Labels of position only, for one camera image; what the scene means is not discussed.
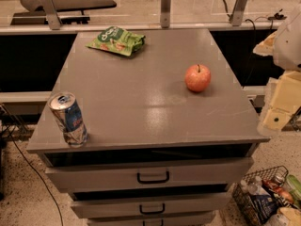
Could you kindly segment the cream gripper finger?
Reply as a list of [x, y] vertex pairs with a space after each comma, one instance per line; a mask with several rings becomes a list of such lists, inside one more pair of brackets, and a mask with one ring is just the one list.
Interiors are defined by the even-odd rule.
[[301, 107], [301, 72], [285, 71], [279, 79], [270, 78], [265, 87], [258, 132], [277, 135]]
[[276, 54], [276, 37], [277, 32], [273, 32], [272, 34], [267, 36], [264, 40], [262, 40], [254, 47], [253, 53], [262, 57], [274, 56]]

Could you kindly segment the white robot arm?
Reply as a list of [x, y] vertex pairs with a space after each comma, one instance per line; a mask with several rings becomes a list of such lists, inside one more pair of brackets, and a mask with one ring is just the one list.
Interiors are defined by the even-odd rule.
[[293, 119], [301, 107], [301, 4], [276, 32], [254, 47], [253, 53], [272, 56], [274, 64], [284, 70], [279, 79], [270, 78], [266, 85], [257, 126], [260, 134], [272, 137]]

